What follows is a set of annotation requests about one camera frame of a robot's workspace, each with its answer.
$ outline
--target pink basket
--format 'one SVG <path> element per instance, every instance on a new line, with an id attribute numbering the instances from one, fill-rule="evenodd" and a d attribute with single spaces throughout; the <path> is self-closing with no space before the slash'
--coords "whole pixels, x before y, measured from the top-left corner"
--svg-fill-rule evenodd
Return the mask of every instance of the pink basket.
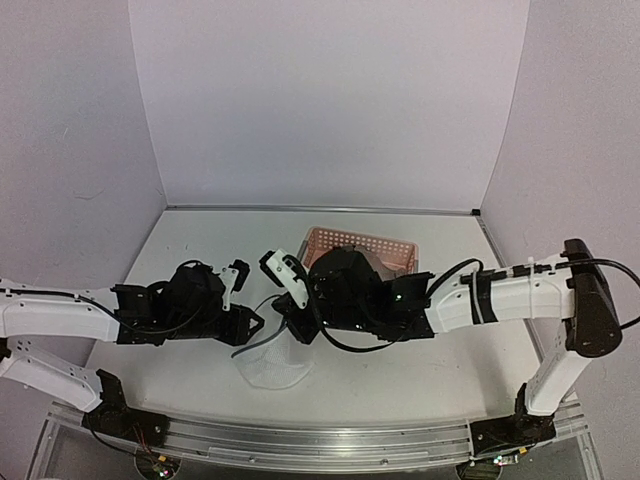
<path id="1" fill-rule="evenodd" d="M 398 271 L 399 274 L 418 271 L 418 245 L 415 243 L 324 227 L 309 229 L 300 258 L 303 265 L 310 268 L 318 258 L 329 250 L 346 245 L 366 248 L 375 253 L 387 268 Z"/>

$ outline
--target black strap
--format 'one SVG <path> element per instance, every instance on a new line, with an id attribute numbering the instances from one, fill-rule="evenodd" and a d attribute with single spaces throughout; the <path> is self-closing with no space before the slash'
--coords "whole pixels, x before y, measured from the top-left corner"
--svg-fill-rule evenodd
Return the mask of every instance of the black strap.
<path id="1" fill-rule="evenodd" d="M 493 306 L 491 305 L 491 278 L 478 275 L 476 278 L 476 285 L 478 286 L 478 305 L 480 306 L 480 313 L 482 313 L 482 320 L 484 320 L 484 323 L 497 323 L 498 319 L 496 318 L 496 314 L 493 312 Z M 473 324 L 480 325 L 482 322 L 480 321 L 480 317 L 476 311 L 473 279 L 469 282 L 469 293 Z"/>

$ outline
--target white backdrop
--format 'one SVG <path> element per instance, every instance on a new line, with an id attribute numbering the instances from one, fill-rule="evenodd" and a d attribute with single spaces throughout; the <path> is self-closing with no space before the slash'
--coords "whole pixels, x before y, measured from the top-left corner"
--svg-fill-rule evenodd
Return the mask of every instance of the white backdrop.
<path id="1" fill-rule="evenodd" d="M 170 204 L 479 207 L 527 0 L 130 0 Z"/>

